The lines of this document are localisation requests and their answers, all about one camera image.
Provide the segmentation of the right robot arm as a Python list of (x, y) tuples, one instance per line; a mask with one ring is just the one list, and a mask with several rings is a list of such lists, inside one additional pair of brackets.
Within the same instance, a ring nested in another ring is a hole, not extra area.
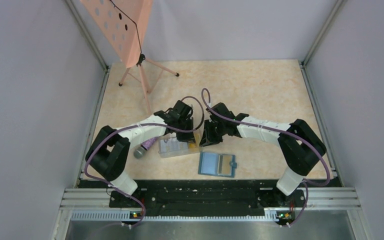
[(293, 192), (327, 152), (322, 140), (302, 119), (279, 123), (246, 113), (234, 115), (222, 102), (206, 110), (210, 116), (204, 122), (201, 147), (217, 145), (228, 135), (261, 140), (281, 149), (287, 167), (273, 192), (273, 200), (279, 206), (287, 206), (293, 200)]

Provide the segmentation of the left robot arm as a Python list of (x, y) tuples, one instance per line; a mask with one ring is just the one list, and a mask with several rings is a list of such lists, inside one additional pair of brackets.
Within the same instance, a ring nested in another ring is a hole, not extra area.
[(193, 132), (193, 126), (193, 108), (181, 100), (174, 107), (157, 111), (129, 126), (113, 128), (106, 125), (91, 144), (85, 167), (92, 167), (104, 183), (122, 192), (121, 200), (127, 206), (134, 207), (140, 202), (141, 194), (126, 170), (130, 150), (167, 134), (188, 135)]

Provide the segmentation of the gold credit card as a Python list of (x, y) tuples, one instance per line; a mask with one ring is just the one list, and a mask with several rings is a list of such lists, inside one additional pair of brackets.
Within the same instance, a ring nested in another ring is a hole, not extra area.
[(221, 155), (219, 159), (219, 174), (223, 176), (230, 176), (232, 174), (231, 161), (233, 157), (231, 155)]
[(202, 135), (200, 132), (194, 132), (193, 133), (193, 141), (192, 143), (194, 144), (195, 147), (199, 147), (200, 146), (200, 141), (201, 141), (201, 138), (202, 138)]

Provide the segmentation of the clear plastic card box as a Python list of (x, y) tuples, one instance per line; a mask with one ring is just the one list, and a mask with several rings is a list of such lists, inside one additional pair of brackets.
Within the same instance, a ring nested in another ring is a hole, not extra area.
[(158, 140), (158, 153), (161, 158), (172, 158), (195, 154), (201, 151), (199, 142), (202, 138), (200, 131), (193, 133), (194, 142), (178, 141), (174, 133), (164, 136)]

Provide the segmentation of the blue leather card holder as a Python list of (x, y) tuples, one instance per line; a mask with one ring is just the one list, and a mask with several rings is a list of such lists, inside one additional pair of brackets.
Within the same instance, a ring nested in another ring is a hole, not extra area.
[[(219, 174), (219, 159), (221, 155), (231, 155), (231, 175)], [(205, 176), (223, 177), (223, 178), (234, 178), (237, 169), (236, 156), (234, 154), (222, 154), (214, 152), (201, 152), (199, 156), (198, 174)]]

